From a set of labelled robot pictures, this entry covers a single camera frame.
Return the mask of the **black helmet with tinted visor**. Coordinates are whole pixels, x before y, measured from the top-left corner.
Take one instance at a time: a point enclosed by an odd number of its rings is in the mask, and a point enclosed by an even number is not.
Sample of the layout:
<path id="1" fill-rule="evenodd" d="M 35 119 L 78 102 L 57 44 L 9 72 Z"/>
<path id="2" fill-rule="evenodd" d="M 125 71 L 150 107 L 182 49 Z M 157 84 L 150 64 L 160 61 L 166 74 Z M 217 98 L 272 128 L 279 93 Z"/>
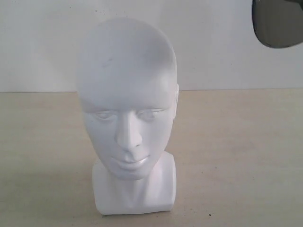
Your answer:
<path id="1" fill-rule="evenodd" d="M 264 46 L 283 49 L 303 42 L 301 0 L 253 0 L 251 14 L 255 36 Z"/>

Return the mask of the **white mannequin head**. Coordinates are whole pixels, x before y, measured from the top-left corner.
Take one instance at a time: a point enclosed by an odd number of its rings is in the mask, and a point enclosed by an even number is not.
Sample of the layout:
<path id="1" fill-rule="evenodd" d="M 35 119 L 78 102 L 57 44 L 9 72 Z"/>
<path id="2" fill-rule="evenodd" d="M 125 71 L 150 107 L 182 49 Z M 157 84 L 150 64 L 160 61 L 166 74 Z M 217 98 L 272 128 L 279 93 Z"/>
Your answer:
<path id="1" fill-rule="evenodd" d="M 168 38 L 133 18 L 102 22 L 83 46 L 77 85 L 98 157 L 92 168 L 97 210 L 103 215 L 171 211 L 176 166 L 165 149 L 179 86 Z"/>

